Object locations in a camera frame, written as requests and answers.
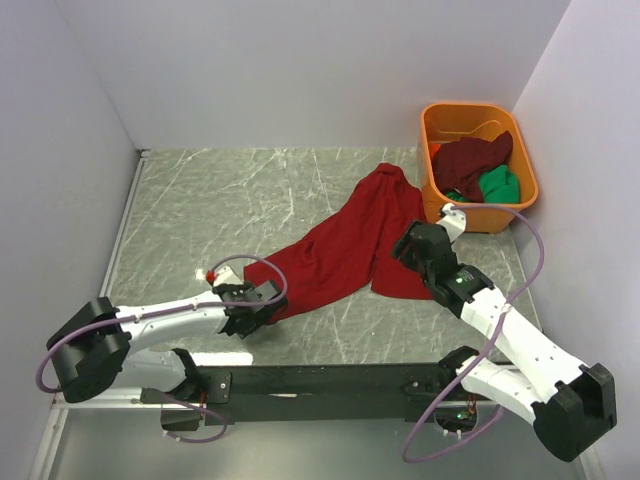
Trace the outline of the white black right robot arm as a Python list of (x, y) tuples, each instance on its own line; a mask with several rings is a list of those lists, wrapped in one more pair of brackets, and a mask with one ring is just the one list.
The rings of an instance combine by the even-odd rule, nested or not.
[(421, 277), (433, 299), (483, 334), (512, 363), (460, 347), (440, 362), (441, 398), (467, 392), (494, 401), (533, 427), (543, 446), (570, 462), (617, 424), (615, 381), (603, 365), (587, 365), (527, 320), (480, 270), (457, 260), (452, 242), (464, 217), (435, 224), (414, 221), (392, 256)]

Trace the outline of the bright red t shirt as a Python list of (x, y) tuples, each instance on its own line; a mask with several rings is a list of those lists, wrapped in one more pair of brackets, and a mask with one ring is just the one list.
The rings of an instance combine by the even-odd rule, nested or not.
[(391, 257), (415, 220), (426, 220), (420, 190), (400, 167), (379, 164), (337, 213), (266, 258), (288, 283), (288, 305), (268, 323), (316, 310), (365, 286), (384, 297), (430, 300), (420, 276)]

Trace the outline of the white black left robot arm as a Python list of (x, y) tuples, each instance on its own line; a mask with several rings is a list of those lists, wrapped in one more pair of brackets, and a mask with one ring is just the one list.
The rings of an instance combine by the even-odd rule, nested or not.
[(47, 342), (58, 392), (81, 403), (106, 390), (155, 389), (186, 402), (207, 382), (191, 354), (154, 346), (200, 333), (244, 338), (287, 304), (287, 286), (223, 283), (196, 296), (145, 306), (120, 306), (107, 297), (86, 303)]

